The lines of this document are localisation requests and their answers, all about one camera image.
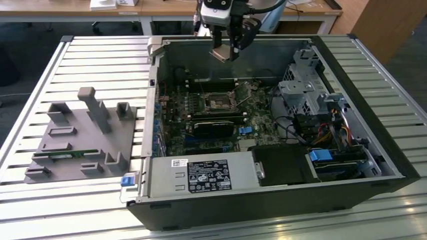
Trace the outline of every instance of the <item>wooden desk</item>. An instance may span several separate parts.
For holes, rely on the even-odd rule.
[[[152,35],[152,22],[155,21],[192,21],[196,9],[195,0],[143,0],[140,10],[140,23],[145,35]],[[280,21],[316,21],[321,22],[317,33],[328,34],[336,17],[341,10],[333,10],[324,0],[313,0],[312,3],[299,4],[297,13],[284,9]]]
[[[90,0],[0,0],[0,22],[139,22],[136,6],[90,11]]]
[[[139,0],[136,6],[90,11],[90,0],[0,0],[0,22],[140,22],[144,35],[152,35],[155,21],[192,21],[196,2],[192,0]],[[280,21],[321,22],[317,33],[327,34],[336,17],[324,0],[299,4],[297,13],[285,9]]]

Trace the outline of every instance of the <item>warning label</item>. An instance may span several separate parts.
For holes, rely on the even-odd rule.
[[[232,189],[227,160],[188,162],[187,170],[192,194]]]

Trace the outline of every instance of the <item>circuit board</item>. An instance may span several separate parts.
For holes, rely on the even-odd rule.
[[[237,81],[231,91],[191,92],[176,86],[168,95],[160,97],[165,155],[229,153],[245,151],[248,146],[240,146],[243,144],[280,143],[268,108],[269,90],[271,87],[260,86],[255,80]],[[221,116],[227,114],[241,114],[241,121],[224,120]],[[196,121],[197,116],[211,118]],[[196,137],[196,127],[212,123],[224,125],[219,131],[232,125],[232,129],[227,129],[232,132],[227,137]]]

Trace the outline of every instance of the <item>blue connector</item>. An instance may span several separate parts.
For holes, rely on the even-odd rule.
[[[135,176],[123,176],[120,181],[121,187],[131,187],[135,185]]]
[[[308,156],[312,162],[332,160],[331,152],[327,149],[315,149],[308,153]]]
[[[239,127],[239,134],[249,134],[252,132],[252,127],[247,126],[247,127]]]

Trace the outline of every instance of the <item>robotic arm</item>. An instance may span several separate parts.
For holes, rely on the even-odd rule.
[[[239,57],[239,52],[249,46],[260,30],[273,30],[287,1],[197,0],[193,25],[209,29],[213,40],[211,54],[221,62]],[[221,31],[227,31],[229,45],[223,44]]]

